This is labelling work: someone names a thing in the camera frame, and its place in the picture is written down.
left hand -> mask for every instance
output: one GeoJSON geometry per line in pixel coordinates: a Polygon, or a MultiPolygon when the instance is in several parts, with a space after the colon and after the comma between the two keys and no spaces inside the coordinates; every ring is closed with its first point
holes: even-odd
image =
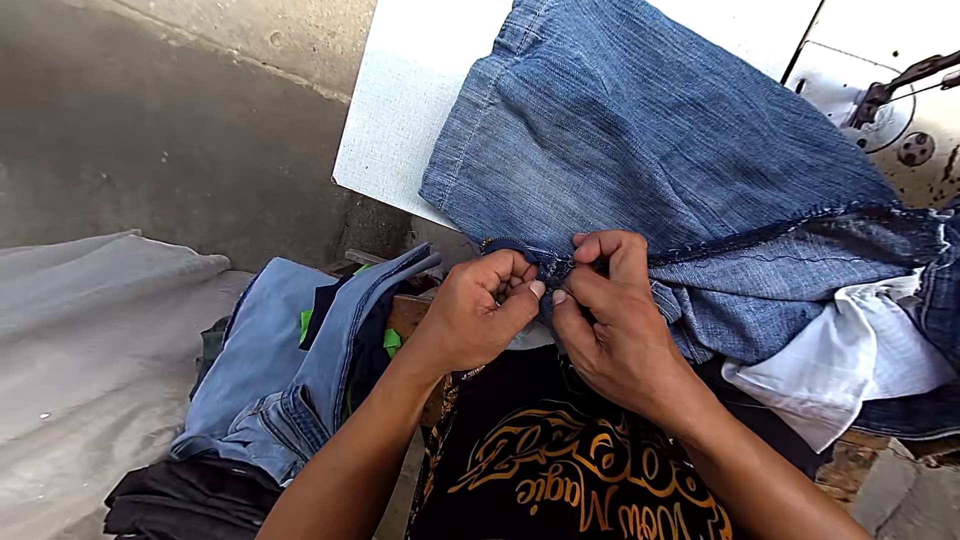
{"type": "Polygon", "coordinates": [[[540,312],[537,265],[500,250],[453,267],[400,349],[432,377],[489,363],[540,312]]]}

white cloth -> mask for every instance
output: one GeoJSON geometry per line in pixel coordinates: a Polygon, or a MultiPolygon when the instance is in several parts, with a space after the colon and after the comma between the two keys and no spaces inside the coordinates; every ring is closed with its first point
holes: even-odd
{"type": "Polygon", "coordinates": [[[251,275],[139,231],[0,250],[0,538],[104,538],[180,429],[200,332],[251,275]]]}
{"type": "Polygon", "coordinates": [[[919,285],[915,274],[843,287],[782,351],[755,366],[728,360],[723,377],[821,452],[864,401],[922,394],[956,378],[896,302],[919,285]]]}

white table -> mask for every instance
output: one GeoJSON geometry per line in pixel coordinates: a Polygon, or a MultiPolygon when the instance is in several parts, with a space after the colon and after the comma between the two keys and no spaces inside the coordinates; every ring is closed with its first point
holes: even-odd
{"type": "MultiPolygon", "coordinates": [[[[452,227],[417,194],[470,66],[511,0],[379,0],[333,169],[336,184],[452,227]]],[[[668,16],[779,81],[819,0],[654,0],[668,16]]]]}

wrist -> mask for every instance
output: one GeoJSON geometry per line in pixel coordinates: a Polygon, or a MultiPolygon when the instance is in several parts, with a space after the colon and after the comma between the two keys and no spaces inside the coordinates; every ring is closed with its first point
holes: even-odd
{"type": "Polygon", "coordinates": [[[389,369],[396,372],[405,384],[429,392],[446,375],[446,371],[438,367],[441,363],[436,356],[432,350],[419,348],[413,342],[406,343],[397,351],[389,369]]]}

right hand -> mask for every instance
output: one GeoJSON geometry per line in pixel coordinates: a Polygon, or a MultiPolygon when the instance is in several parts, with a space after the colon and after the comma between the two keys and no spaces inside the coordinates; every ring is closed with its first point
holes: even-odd
{"type": "Polygon", "coordinates": [[[698,405],[720,406],[677,350],[650,291],[647,243],[638,233],[575,234],[576,268],[554,292],[553,325],[580,376],[608,400],[681,438],[702,427],[698,405]],[[590,263],[610,263],[610,277],[590,263]],[[596,324],[580,310],[588,308],[596,324]]]}

